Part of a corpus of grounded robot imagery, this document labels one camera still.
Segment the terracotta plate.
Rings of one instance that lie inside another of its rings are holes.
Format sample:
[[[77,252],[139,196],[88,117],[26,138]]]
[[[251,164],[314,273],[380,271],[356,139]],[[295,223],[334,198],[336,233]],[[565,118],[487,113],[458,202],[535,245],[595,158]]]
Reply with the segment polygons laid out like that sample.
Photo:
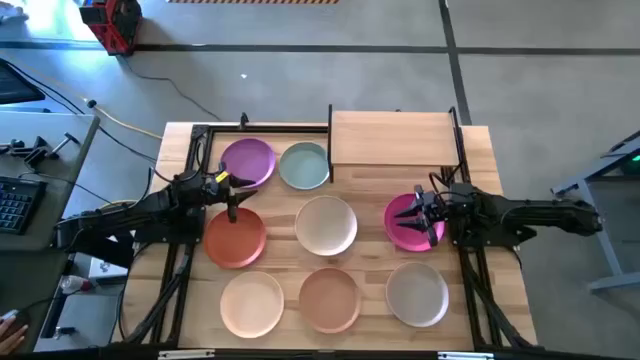
[[[304,280],[298,302],[302,317],[314,330],[335,334],[357,320],[361,294],[349,274],[337,268],[323,268]]]

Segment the black keyboard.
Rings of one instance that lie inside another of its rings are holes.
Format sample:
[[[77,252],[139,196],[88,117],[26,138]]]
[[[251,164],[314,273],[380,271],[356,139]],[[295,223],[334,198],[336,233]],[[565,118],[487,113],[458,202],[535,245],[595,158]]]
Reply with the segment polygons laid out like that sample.
[[[40,206],[47,183],[0,176],[0,233],[23,235]]]

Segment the red tool cart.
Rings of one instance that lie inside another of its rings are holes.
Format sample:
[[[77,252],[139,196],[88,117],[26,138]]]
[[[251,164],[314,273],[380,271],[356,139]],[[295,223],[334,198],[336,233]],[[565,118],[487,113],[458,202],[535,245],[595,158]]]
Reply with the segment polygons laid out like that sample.
[[[81,19],[111,56],[130,56],[143,15],[137,0],[85,0]]]

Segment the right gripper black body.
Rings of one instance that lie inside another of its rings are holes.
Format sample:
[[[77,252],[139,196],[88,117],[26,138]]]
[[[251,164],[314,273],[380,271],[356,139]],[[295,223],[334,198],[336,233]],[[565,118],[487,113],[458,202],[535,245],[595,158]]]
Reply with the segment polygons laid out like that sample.
[[[431,247],[439,244],[435,224],[448,219],[449,209],[447,202],[433,191],[425,191],[421,185],[414,186],[413,202],[423,206],[423,212],[415,216],[415,219],[421,219],[425,222],[428,243]]]

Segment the black laptop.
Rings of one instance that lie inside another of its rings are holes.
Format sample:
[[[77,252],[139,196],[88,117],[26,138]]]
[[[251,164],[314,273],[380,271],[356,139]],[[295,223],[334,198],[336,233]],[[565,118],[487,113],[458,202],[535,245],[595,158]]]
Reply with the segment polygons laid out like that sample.
[[[0,59],[0,105],[41,101],[44,93]]]

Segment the light grey plate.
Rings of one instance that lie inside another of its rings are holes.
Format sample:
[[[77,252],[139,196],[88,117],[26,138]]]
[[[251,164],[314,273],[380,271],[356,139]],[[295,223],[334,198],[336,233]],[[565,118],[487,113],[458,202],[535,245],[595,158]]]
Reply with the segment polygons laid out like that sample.
[[[433,267],[417,262],[402,264],[392,271],[385,296],[393,315],[416,328],[437,324],[449,306],[449,289],[443,276]]]

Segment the light teal plate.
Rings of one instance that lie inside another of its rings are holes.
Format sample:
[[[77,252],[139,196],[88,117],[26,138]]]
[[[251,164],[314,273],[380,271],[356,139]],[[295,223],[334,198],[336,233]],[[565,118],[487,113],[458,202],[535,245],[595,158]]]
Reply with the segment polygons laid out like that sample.
[[[327,151],[313,142],[295,143],[282,153],[279,175],[292,188],[318,188],[329,178]]]

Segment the person's hand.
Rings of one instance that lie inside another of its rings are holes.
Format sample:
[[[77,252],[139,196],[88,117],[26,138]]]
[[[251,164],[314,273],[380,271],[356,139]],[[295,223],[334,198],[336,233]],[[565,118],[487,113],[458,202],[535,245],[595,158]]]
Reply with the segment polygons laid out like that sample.
[[[22,312],[16,317],[0,321],[0,355],[8,355],[24,341],[29,328],[29,317]]]

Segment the cream white plate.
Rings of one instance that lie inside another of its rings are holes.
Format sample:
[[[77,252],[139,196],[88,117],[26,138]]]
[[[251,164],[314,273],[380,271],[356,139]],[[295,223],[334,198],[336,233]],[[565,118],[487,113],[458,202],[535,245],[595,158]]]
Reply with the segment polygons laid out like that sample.
[[[335,256],[354,242],[358,230],[354,210],[334,196],[318,196],[298,211],[294,231],[303,248],[318,256]]]

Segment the black aluminium rig frame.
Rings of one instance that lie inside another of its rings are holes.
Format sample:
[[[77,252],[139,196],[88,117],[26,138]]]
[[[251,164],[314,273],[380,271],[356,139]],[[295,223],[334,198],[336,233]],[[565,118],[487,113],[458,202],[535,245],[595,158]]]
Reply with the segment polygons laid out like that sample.
[[[485,126],[461,126],[466,167],[459,178],[468,179],[487,192],[502,189],[490,133]],[[243,137],[267,141],[276,154],[295,143],[310,141],[327,151],[328,123],[257,123],[245,128],[217,123],[212,146],[204,162],[215,167],[223,150]],[[246,207],[256,212],[266,227],[266,246],[250,265],[251,271],[273,276],[284,293],[284,312],[266,335],[246,339],[231,333],[220,314],[220,298],[236,277],[233,270],[215,265],[204,251],[195,248],[188,282],[170,299],[158,328],[162,338],[179,347],[268,348],[268,349],[447,349],[469,350],[474,345],[505,344],[506,335],[490,319],[486,306],[471,293],[461,271],[462,252],[450,239],[426,252],[408,252],[388,239],[383,227],[386,205],[397,195],[426,184],[428,174],[445,167],[342,166],[336,179],[313,190],[297,190],[278,175],[271,176]],[[354,210],[358,230],[353,244],[335,256],[318,256],[301,246],[294,222],[299,209],[318,196],[334,196]],[[406,325],[390,311],[385,285],[397,267],[424,263],[438,270],[449,289],[449,306],[435,325],[416,328]],[[314,271],[337,268],[349,274],[361,294],[360,314],[347,330],[325,334],[314,330],[302,317],[298,296],[304,280]]]

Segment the magenta plate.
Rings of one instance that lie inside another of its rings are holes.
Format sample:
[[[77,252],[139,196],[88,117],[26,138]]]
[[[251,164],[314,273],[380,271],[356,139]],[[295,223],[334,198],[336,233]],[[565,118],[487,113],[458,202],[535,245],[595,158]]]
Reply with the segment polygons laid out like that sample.
[[[405,218],[395,218],[397,213],[411,205],[414,198],[415,196],[411,193],[402,194],[396,196],[387,204],[384,212],[385,231],[391,242],[403,250],[411,252],[429,251],[432,249],[432,243],[437,245],[443,238],[446,228],[444,221],[438,222],[433,226],[436,239],[432,240],[427,232],[421,233],[399,226],[398,222],[400,220],[405,221]]]

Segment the red-orange plate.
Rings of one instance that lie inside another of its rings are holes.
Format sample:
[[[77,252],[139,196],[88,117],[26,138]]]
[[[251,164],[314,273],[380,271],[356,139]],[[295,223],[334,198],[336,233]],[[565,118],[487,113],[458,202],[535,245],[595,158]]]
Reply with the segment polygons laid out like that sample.
[[[239,269],[250,265],[261,255],[266,238],[266,227],[254,211],[239,208],[235,223],[223,211],[206,226],[204,251],[220,268]]]

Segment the pale peach plate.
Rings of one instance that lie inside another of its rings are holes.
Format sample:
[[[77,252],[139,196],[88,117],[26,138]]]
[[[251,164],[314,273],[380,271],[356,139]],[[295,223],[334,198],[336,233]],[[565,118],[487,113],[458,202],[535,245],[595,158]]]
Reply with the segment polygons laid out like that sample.
[[[220,298],[220,314],[234,335],[254,339],[269,333],[284,312],[284,293],[265,272],[244,272],[234,277]]]

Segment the black clamp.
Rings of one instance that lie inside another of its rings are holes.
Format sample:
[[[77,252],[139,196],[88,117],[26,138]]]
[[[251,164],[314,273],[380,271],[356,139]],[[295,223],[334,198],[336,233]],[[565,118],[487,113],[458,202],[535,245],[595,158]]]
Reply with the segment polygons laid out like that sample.
[[[31,147],[26,147],[22,140],[12,139],[9,143],[0,143],[0,155],[7,154],[11,157],[22,158],[27,167],[35,168],[44,160],[57,160],[60,157],[59,152],[68,143],[79,145],[80,141],[68,132],[64,133],[64,139],[53,148],[40,136],[36,137]]]

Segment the purple plate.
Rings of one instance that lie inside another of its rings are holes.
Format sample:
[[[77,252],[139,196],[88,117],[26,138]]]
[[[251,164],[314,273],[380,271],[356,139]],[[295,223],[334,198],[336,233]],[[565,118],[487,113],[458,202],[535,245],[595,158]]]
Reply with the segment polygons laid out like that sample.
[[[220,161],[234,176],[253,181],[247,189],[259,187],[266,182],[276,166],[271,146],[257,138],[243,138],[233,142],[223,151]]]

